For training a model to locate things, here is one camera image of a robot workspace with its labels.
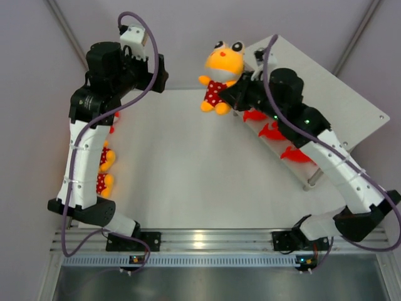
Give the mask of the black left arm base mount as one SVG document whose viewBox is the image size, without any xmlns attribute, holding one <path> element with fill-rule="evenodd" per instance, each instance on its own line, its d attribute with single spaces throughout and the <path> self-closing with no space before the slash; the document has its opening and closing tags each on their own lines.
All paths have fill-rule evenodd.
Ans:
<svg viewBox="0 0 401 301">
<path fill-rule="evenodd" d="M 151 252 L 160 251 L 162 234 L 158 231 L 143 231 L 139 236 L 139 240 L 149 246 Z M 145 246 L 133 240 L 122 238 L 114 234 L 107 235 L 106 251 L 109 252 L 141 252 L 145 251 Z"/>
</svg>

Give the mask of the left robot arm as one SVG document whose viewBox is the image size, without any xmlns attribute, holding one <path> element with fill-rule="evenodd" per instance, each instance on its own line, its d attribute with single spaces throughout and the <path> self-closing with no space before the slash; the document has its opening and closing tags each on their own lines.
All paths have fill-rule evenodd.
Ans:
<svg viewBox="0 0 401 301">
<path fill-rule="evenodd" d="M 136 250 L 142 242 L 140 225 L 116 209 L 114 201 L 96 192 L 103 144 L 123 108 L 122 98 L 133 89 L 140 90 L 138 100 L 148 92 L 162 93 L 168 79 L 164 57 L 154 49 L 155 69 L 149 71 L 148 58 L 140 57 L 143 45 L 119 42 L 95 43 L 86 54 L 88 71 L 83 86 L 70 100 L 70 146 L 65 175 L 57 197 L 48 201 L 48 210 L 70 216 L 85 224 L 99 226 L 120 235 L 127 250 Z"/>
</svg>

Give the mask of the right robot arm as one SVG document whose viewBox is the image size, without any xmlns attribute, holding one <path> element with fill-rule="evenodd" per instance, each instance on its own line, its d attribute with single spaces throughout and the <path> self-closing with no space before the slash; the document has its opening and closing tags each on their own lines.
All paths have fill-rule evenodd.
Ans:
<svg viewBox="0 0 401 301">
<path fill-rule="evenodd" d="M 360 247 L 363 241 L 393 211 L 400 193 L 385 191 L 357 164 L 342 146 L 323 114 L 303 102 L 304 81 L 289 68 L 271 72 L 269 80 L 252 80 L 246 71 L 219 96 L 234 110 L 251 108 L 278 123 L 278 130 L 327 176 L 345 200 L 345 206 L 321 215 L 306 215 L 291 229 L 295 246 L 306 249 L 315 240 L 341 236 Z"/>
</svg>

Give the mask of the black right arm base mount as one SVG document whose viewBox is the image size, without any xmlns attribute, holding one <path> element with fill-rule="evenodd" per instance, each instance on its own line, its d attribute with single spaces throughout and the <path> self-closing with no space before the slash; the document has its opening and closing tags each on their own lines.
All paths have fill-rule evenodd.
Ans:
<svg viewBox="0 0 401 301">
<path fill-rule="evenodd" d="M 274 251 L 288 253 L 294 251 L 310 251 L 313 242 L 309 241 L 304 234 L 295 230 L 274 231 L 271 233 Z"/>
</svg>

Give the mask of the red shark plush back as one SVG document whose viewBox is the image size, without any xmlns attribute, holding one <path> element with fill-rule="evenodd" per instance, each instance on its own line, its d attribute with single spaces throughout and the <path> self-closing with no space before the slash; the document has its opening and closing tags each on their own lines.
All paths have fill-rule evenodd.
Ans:
<svg viewBox="0 0 401 301">
<path fill-rule="evenodd" d="M 263 121 L 267 119 L 267 115 L 263 114 L 260 111 L 257 110 L 247 110 L 244 112 L 242 119 L 244 122 L 246 122 L 247 120 L 252 120 L 252 121 Z"/>
</svg>

